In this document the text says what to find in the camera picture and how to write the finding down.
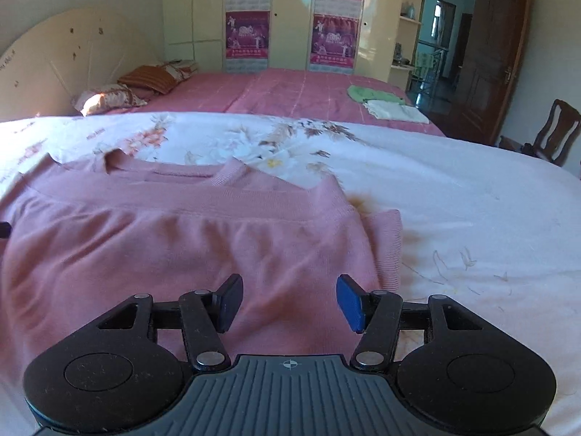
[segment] pink poster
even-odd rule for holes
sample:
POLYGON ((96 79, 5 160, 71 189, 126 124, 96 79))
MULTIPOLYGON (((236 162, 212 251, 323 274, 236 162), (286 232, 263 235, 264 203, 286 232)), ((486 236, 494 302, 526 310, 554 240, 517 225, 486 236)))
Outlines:
POLYGON ((268 58, 269 11, 226 13, 226 58, 268 58))
POLYGON ((316 14, 313 18, 311 63, 353 68, 358 20, 316 14))

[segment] headboard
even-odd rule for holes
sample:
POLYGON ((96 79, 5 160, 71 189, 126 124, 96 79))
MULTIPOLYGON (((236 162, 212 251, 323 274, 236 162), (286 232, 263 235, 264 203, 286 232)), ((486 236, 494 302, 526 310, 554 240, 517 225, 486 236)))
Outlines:
POLYGON ((0 60, 0 121, 75 114, 72 98, 159 63, 149 42, 120 15, 72 9, 36 25, 0 60))

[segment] wooden chair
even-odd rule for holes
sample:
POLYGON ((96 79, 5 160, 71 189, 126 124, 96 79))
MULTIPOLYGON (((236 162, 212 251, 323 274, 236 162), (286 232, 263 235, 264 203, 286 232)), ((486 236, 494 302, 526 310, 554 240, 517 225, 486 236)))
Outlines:
POLYGON ((567 159, 571 146, 579 136, 580 132, 581 114, 579 114, 579 112, 566 101, 555 100, 545 126, 543 126, 543 129, 539 131, 539 134, 537 134, 535 142, 532 145, 528 143, 522 145, 510 138, 500 136, 499 148, 538 157, 561 167, 565 163, 565 159, 567 159), (549 130, 551 129, 551 125, 555 118, 555 111, 558 106, 561 109, 559 119, 557 120, 555 129, 553 129, 553 132, 549 134, 549 130), (548 138, 545 147, 541 147, 547 134, 548 138), (563 145, 561 153, 557 157, 553 157, 561 145, 563 145))

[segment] white floral bedsheet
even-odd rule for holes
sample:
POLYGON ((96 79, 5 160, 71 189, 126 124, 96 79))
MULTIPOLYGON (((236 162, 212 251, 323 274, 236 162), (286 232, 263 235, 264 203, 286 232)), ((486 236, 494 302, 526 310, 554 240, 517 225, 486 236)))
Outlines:
MULTIPOLYGON (((235 156, 304 187, 336 175, 360 209, 402 212, 403 298, 447 294, 542 355, 558 381, 544 427, 581 434, 581 182, 562 169, 421 133, 252 115, 39 118, 0 124, 0 136, 0 193, 46 152, 71 161, 116 147, 178 164, 235 156)), ((404 333, 399 356, 420 341, 404 333)), ((1 384, 0 408, 21 418, 10 434, 27 434, 30 414, 1 384)))

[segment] floral pillow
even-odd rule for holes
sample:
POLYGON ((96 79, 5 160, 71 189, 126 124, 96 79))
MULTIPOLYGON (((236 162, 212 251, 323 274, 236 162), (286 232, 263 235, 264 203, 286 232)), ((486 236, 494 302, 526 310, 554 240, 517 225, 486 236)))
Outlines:
POLYGON ((104 85, 98 89, 87 90, 73 101, 73 106, 83 116, 106 113, 115 108, 132 108, 146 105, 126 85, 104 85))
POLYGON ((166 62, 162 67, 178 83, 184 82, 198 71, 198 64, 195 60, 172 60, 166 62))
POLYGON ((117 83, 133 88, 149 88, 161 94, 168 94, 179 83, 163 66, 142 65, 123 75, 117 83))

